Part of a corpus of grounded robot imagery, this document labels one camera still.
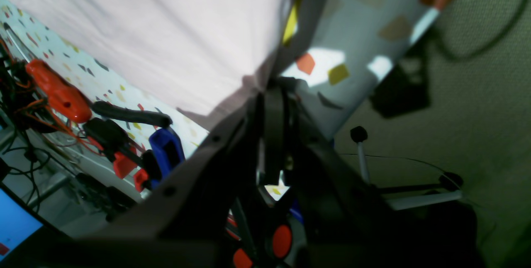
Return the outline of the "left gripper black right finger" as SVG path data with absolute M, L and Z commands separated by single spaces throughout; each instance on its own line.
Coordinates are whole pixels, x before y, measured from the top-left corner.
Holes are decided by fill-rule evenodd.
M 475 268 L 477 217 L 449 193 L 385 199 L 334 151 L 296 100 L 265 94 L 265 179 L 283 171 L 302 212 L 304 268 Z

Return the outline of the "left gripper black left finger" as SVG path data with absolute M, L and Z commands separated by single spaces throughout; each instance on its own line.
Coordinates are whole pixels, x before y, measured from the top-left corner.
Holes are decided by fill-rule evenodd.
M 256 184 L 263 95 L 224 119 L 149 198 L 76 243 L 76 268 L 228 268 L 230 207 Z

